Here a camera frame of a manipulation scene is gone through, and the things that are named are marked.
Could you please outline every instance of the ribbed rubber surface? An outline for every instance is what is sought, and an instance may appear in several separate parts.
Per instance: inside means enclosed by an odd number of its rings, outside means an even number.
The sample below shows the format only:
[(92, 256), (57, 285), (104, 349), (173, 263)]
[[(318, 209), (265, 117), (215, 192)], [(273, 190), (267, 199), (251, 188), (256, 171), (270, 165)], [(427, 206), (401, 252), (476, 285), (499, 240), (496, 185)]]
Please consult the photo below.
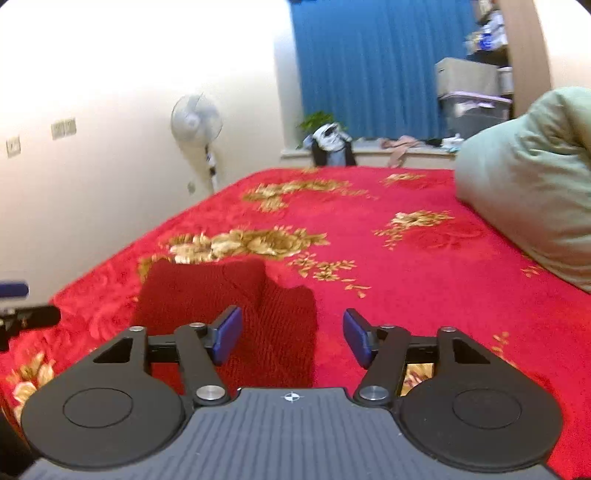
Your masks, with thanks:
[(513, 473), (481, 474), (443, 465), (410, 444), (389, 412), (359, 407), (347, 399), (342, 389), (327, 388), (294, 392), (245, 389), (231, 404), (196, 412), (172, 445), (142, 462), (106, 472), (73, 472), (41, 460), (22, 479), (556, 480), (556, 477), (541, 466)]

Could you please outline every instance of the wall switch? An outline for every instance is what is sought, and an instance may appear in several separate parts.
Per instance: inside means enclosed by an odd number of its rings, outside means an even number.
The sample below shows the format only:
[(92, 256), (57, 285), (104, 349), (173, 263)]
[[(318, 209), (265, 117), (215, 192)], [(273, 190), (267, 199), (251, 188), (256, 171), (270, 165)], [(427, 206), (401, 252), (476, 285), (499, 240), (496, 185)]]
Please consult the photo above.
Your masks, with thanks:
[(8, 158), (15, 157), (21, 152), (21, 138), (12, 137), (6, 140), (6, 152)]
[(51, 137), (53, 140), (66, 136), (66, 125), (63, 121), (56, 122), (51, 126)]
[(76, 135), (76, 119), (64, 120), (64, 131), (66, 135)]

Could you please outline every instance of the fan pole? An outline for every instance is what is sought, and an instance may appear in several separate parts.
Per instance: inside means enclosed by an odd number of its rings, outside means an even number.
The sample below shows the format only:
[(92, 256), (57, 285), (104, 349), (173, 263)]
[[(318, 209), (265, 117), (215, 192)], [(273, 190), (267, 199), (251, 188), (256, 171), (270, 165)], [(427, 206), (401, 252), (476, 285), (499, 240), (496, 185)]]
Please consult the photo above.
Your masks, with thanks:
[(219, 190), (217, 183), (217, 171), (216, 171), (216, 157), (209, 151), (209, 145), (205, 145), (205, 155), (207, 157), (207, 166), (209, 167), (209, 178), (212, 181), (213, 192), (216, 193)]

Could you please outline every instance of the metal pivot screw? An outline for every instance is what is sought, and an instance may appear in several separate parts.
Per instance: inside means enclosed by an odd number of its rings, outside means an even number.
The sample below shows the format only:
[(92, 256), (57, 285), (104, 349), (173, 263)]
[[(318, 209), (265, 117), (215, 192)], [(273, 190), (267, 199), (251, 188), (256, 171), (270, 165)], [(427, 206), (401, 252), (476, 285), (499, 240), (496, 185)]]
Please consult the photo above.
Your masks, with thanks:
[(223, 398), (226, 390), (219, 385), (205, 385), (204, 387), (198, 388), (195, 393), (201, 400), (213, 401)]
[(388, 390), (378, 385), (370, 385), (359, 390), (359, 396), (364, 400), (378, 401), (388, 398)]

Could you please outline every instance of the blue curtain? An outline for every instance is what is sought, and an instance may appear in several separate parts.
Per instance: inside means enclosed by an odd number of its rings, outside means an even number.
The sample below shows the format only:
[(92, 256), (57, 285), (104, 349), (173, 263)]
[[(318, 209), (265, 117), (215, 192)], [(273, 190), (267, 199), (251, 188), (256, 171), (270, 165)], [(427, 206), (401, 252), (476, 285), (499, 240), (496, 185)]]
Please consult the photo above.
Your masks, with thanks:
[(317, 0), (291, 7), (306, 113), (353, 137), (444, 133), (435, 64), (465, 58), (470, 0)]

